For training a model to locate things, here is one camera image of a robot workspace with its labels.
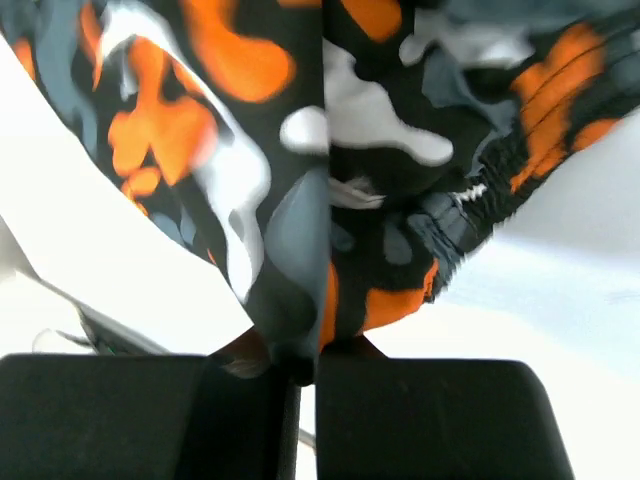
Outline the orange camouflage shorts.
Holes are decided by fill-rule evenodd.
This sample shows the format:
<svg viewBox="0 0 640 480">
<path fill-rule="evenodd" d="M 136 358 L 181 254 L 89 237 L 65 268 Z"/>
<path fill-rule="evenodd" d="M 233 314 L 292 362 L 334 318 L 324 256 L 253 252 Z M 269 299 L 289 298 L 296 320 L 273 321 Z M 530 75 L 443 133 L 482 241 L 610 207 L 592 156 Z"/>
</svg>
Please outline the orange camouflage shorts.
<svg viewBox="0 0 640 480">
<path fill-rule="evenodd" d="M 305 385 L 639 105 L 635 1 L 5 1 L 1 34 Z"/>
</svg>

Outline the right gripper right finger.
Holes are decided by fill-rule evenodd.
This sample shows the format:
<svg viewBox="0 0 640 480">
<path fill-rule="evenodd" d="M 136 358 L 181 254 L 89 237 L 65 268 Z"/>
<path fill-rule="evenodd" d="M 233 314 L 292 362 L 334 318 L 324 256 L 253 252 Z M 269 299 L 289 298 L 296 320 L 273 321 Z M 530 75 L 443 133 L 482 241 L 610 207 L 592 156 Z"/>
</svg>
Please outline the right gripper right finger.
<svg viewBox="0 0 640 480">
<path fill-rule="evenodd" d="M 325 352 L 321 479 L 571 479 L 549 398 L 526 364 Z"/>
</svg>

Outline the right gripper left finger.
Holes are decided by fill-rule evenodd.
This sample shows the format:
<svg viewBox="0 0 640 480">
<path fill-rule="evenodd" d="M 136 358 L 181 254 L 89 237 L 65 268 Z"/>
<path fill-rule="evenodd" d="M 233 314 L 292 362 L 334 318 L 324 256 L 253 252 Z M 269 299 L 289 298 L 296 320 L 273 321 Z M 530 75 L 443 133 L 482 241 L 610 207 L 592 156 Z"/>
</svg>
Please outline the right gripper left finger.
<svg viewBox="0 0 640 480">
<path fill-rule="evenodd" d="M 5 479 L 291 479 L 299 393 L 196 356 L 1 361 Z"/>
</svg>

